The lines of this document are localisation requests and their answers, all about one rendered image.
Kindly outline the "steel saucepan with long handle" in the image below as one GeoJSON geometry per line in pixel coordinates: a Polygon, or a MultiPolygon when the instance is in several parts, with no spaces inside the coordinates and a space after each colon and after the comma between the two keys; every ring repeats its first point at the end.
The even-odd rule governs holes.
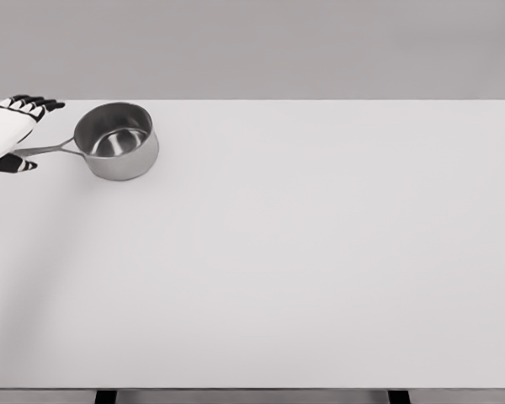
{"type": "Polygon", "coordinates": [[[71,138],[53,146],[18,149],[14,154],[32,157],[66,152],[83,158],[99,178],[128,181],[146,174],[157,161],[159,150],[148,111],[138,104],[111,102],[84,114],[71,138]]]}

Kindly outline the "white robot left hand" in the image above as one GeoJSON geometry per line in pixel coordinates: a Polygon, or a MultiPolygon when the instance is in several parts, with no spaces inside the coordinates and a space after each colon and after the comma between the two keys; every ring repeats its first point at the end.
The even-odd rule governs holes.
{"type": "Polygon", "coordinates": [[[0,101],[0,173],[23,173],[38,167],[37,163],[13,151],[47,114],[65,106],[65,102],[55,98],[28,94],[17,94],[0,101]]]}

